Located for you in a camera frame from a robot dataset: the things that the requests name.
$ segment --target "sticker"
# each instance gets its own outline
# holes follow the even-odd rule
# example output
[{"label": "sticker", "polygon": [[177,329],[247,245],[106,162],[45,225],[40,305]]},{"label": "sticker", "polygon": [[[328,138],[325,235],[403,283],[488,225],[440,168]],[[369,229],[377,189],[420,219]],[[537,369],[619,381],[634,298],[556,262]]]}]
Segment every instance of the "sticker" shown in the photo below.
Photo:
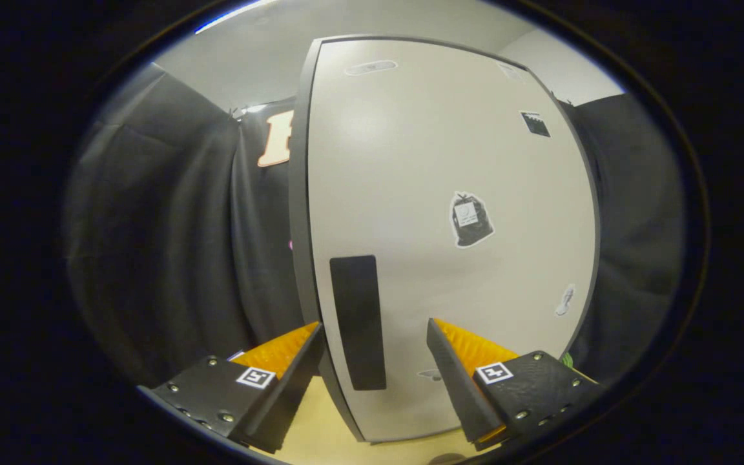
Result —
[{"label": "sticker", "polygon": [[567,286],[567,289],[564,290],[564,294],[561,295],[561,303],[558,307],[555,308],[555,314],[557,316],[562,316],[566,314],[568,310],[570,310],[570,300],[573,300],[573,295],[575,294],[575,292],[575,284]]},{"label": "sticker", "polygon": [[438,370],[421,371],[418,375],[420,377],[428,378],[432,382],[440,382],[440,380],[442,380],[442,377],[440,377],[440,371]]},{"label": "sticker", "polygon": [[382,59],[381,61],[373,61],[371,63],[364,63],[363,65],[355,65],[351,68],[346,68],[344,73],[347,76],[360,76],[361,74],[375,73],[375,71],[393,70],[398,68],[398,64],[390,59]]},{"label": "sticker", "polygon": [[504,72],[505,76],[509,77],[510,79],[514,81],[518,81],[520,83],[524,82],[524,79],[522,79],[522,76],[519,74],[519,71],[516,70],[516,68],[513,65],[508,65],[500,61],[496,61],[496,65],[498,65],[500,70]]},{"label": "sticker", "polygon": [[520,114],[522,114],[522,118],[524,118],[524,122],[528,125],[530,132],[549,138],[550,132],[547,130],[547,126],[545,126],[540,114],[537,112],[520,112]]},{"label": "sticker", "polygon": [[455,217],[458,218],[459,226],[469,226],[470,224],[478,223],[478,214],[475,212],[475,202],[456,205]]},{"label": "sticker", "polygon": [[455,192],[449,209],[449,222],[452,224],[456,247],[475,246],[495,233],[487,215],[487,206],[475,195]]},{"label": "sticker", "polygon": [[251,386],[252,388],[265,389],[271,380],[274,379],[274,371],[260,370],[260,368],[249,367],[244,371],[237,382]]},{"label": "sticker", "polygon": [[479,374],[485,384],[492,384],[494,382],[502,382],[513,377],[513,373],[504,367],[504,363],[496,362],[486,367],[475,368],[475,371]]},{"label": "sticker", "polygon": [[234,354],[233,356],[230,356],[227,359],[225,359],[225,361],[227,362],[233,361],[235,358],[239,357],[240,355],[243,355],[244,353],[245,351],[241,350],[238,353]]},{"label": "sticker", "polygon": [[272,115],[266,120],[266,124],[269,125],[269,135],[266,138],[263,155],[257,159],[258,167],[272,167],[272,165],[289,161],[289,138],[292,136],[292,118],[294,116],[295,110],[289,110]]}]

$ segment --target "wooden floor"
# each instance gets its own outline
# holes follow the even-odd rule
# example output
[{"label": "wooden floor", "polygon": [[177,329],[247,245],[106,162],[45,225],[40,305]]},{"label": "wooden floor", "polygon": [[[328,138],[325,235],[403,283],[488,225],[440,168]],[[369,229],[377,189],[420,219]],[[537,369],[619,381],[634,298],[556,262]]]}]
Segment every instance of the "wooden floor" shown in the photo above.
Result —
[{"label": "wooden floor", "polygon": [[374,446],[357,442],[340,418],[321,377],[312,378],[294,419],[281,450],[274,454],[254,450],[293,465],[427,465],[444,454],[465,457],[478,454],[460,429],[424,439],[383,442]]}]

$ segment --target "white door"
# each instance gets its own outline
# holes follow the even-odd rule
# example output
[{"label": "white door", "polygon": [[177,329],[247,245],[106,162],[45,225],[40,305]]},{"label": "white door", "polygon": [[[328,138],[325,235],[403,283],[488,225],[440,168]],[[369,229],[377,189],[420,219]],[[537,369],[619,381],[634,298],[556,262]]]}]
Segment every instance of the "white door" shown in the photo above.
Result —
[{"label": "white door", "polygon": [[[420,41],[327,42],[309,110],[322,320],[364,438],[459,426],[443,383],[419,375],[435,368],[428,318],[519,354],[564,353],[593,285],[594,188],[569,124],[532,74]],[[386,389],[355,391],[349,377],[352,341],[340,337],[330,272],[330,259],[348,256],[375,257]]]}]

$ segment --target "orange letter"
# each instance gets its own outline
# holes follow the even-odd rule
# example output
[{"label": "orange letter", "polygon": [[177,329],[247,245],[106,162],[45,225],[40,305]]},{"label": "orange letter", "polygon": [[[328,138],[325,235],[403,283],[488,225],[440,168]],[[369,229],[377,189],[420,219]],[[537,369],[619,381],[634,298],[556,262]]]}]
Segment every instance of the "orange letter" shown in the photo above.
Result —
[{"label": "orange letter", "polygon": [[266,120],[269,124],[269,137],[266,150],[257,159],[258,167],[271,167],[289,161],[289,137],[292,135],[292,115],[294,111],[282,112]]}]

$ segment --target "white wall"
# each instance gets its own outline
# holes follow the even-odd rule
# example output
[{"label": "white wall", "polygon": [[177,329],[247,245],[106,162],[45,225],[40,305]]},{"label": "white wall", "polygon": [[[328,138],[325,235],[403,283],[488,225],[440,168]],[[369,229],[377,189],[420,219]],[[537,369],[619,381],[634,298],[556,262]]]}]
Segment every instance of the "white wall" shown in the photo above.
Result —
[{"label": "white wall", "polygon": [[624,92],[593,61],[545,30],[526,33],[499,55],[528,66],[555,97],[573,105]]},{"label": "white wall", "polygon": [[277,0],[187,37],[155,62],[228,110],[297,94],[319,37],[421,36],[496,53],[534,28],[479,0]]}]

